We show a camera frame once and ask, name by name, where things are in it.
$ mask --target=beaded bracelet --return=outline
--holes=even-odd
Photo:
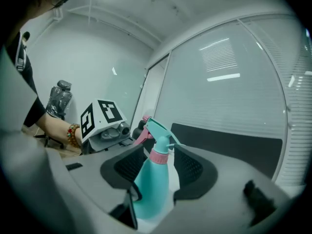
[[[69,144],[71,144],[73,147],[77,147],[77,148],[80,148],[80,146],[78,145],[78,143],[76,141],[75,132],[76,132],[76,129],[79,127],[80,127],[80,125],[78,125],[78,124],[72,124],[69,127],[69,129],[67,130],[67,137],[68,137]]]

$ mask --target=wooden floor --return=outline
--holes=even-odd
[[[39,127],[37,127],[36,125],[34,125],[30,128],[23,126],[22,131],[24,133],[30,135],[30,136],[43,135],[44,134],[44,132]],[[36,138],[36,139],[39,142],[41,142],[42,144],[45,143],[44,138]],[[47,148],[49,148],[50,150],[52,149],[52,150],[59,152],[59,154],[62,158],[79,156],[81,154],[81,150],[79,148],[75,148],[71,145],[64,145],[64,149],[61,149],[60,144],[58,144],[57,142],[55,142],[53,140],[49,140]]]

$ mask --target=ceiling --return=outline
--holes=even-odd
[[[112,25],[155,49],[194,18],[248,1],[254,0],[69,0],[63,10]]]

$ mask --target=office chair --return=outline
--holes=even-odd
[[[70,92],[72,84],[64,80],[60,80],[57,85],[57,87],[53,87],[51,89],[50,98],[46,106],[46,112],[54,118],[64,120],[66,115],[65,110],[69,107],[73,96]],[[47,136],[46,134],[36,135],[35,138],[45,138],[44,146],[47,146],[49,140],[51,139],[60,144],[61,149],[64,149],[63,143]]]

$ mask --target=person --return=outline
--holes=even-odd
[[[28,20],[36,18],[55,7],[59,7],[66,1],[68,0],[18,0],[17,4],[20,4],[23,8],[19,8],[7,24],[9,25],[7,27],[8,34],[4,41],[6,51],[17,70],[36,94],[33,70],[23,43],[23,41],[27,42],[30,34],[24,33],[21,36],[20,29]],[[48,115],[38,97],[24,122],[24,125],[27,127],[33,124],[38,125],[53,139],[64,144],[70,143],[75,147],[81,146],[82,136],[79,126],[76,124],[71,125],[68,122]]]

